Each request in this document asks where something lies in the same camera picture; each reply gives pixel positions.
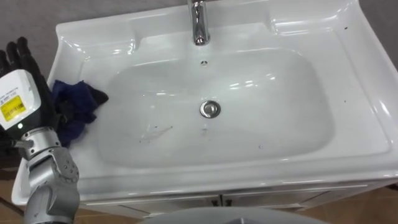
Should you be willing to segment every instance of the robot finger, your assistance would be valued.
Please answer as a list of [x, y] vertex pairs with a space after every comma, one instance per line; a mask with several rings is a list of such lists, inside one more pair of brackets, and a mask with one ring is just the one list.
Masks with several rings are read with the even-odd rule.
[[17, 48], [19, 55], [21, 56], [22, 68], [30, 72], [33, 76], [41, 76], [39, 66], [30, 54], [30, 50], [27, 46], [27, 39], [25, 37], [18, 38]]
[[0, 50], [0, 78], [10, 72], [10, 64], [7, 61], [7, 55]]
[[10, 69], [17, 70], [21, 68], [21, 63], [19, 60], [19, 54], [17, 51], [17, 44], [14, 42], [10, 42], [7, 44], [7, 54], [8, 59], [10, 61]]
[[27, 46], [27, 39], [25, 37], [20, 37], [17, 40], [18, 52], [21, 57], [29, 56], [30, 50]]

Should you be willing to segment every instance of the towel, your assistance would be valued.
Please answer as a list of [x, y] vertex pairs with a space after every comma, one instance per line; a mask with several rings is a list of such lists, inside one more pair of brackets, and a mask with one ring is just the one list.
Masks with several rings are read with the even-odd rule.
[[94, 110], [109, 100], [105, 93], [84, 81], [69, 85], [59, 80], [53, 85], [52, 99], [59, 114], [57, 134], [63, 147], [82, 134], [85, 125], [96, 119]]

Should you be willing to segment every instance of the yellow label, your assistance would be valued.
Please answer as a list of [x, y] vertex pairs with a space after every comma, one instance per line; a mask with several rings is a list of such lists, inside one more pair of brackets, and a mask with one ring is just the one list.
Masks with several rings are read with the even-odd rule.
[[10, 121], [12, 118], [24, 112], [25, 110], [25, 106], [19, 96], [14, 97], [1, 106], [1, 113], [6, 121]]

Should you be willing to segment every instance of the white sink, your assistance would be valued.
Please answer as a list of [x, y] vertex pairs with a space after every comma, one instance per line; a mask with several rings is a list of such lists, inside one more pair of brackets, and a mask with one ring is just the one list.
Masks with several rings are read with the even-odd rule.
[[109, 95], [71, 147], [82, 201], [396, 174], [398, 76], [357, 1], [209, 2], [208, 22], [202, 47], [187, 6], [57, 26], [49, 84]]

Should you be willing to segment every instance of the faucet spout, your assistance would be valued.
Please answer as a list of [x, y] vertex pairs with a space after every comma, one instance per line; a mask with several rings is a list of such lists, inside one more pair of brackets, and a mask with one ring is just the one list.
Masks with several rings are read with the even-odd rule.
[[193, 43], [197, 46], [206, 45], [210, 41], [207, 25], [206, 1], [188, 0], [192, 20]]

